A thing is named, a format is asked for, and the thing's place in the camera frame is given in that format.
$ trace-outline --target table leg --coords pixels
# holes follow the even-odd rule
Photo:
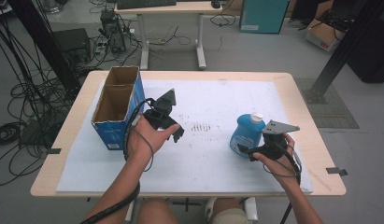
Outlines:
[[[258,223],[258,210],[256,208],[255,197],[250,197],[244,201],[244,210],[249,221]]]
[[[139,67],[140,70],[148,70],[148,60],[149,60],[149,42],[146,40],[145,36],[145,24],[143,20],[142,14],[137,14],[138,24],[139,24],[139,32],[141,34],[142,39],[142,56],[141,56],[141,65]]]
[[[128,206],[127,215],[125,216],[125,224],[130,224],[133,218],[134,202],[131,202]]]
[[[200,69],[206,69],[206,57],[204,56],[203,49],[203,14],[199,14],[199,22],[198,22],[198,39],[196,39],[197,45],[197,58],[198,58],[198,66]]]

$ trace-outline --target blue container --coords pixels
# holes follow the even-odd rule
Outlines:
[[[244,147],[257,147],[262,137],[262,129],[265,127],[263,115],[260,113],[241,115],[237,119],[238,127],[230,140],[230,148],[240,156],[247,157],[240,152],[238,144]]]

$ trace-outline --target person's hand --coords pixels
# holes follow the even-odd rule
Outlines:
[[[288,142],[287,151],[292,155],[294,141],[287,133],[284,133],[284,137]],[[253,153],[253,157],[261,161],[270,170],[282,188],[286,189],[295,185],[298,186],[297,179],[294,177],[295,171],[285,156],[282,156],[277,161],[272,161],[263,154],[256,152]]]
[[[180,125],[174,124],[165,130],[156,131],[150,126],[143,115],[140,116],[139,122],[130,131],[130,138],[128,139],[127,145],[128,160],[137,159],[147,165],[152,153],[156,153],[162,147],[165,140],[167,140]]]

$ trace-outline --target shorts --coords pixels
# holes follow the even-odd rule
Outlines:
[[[215,215],[212,224],[250,224],[247,214],[239,208],[231,208]]]

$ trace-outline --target person's left hand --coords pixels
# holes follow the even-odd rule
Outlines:
[[[156,131],[143,115],[140,116],[139,122],[130,131],[127,145],[128,160],[137,159],[147,165],[152,156],[151,151],[156,153],[180,125],[174,124],[165,130]]]

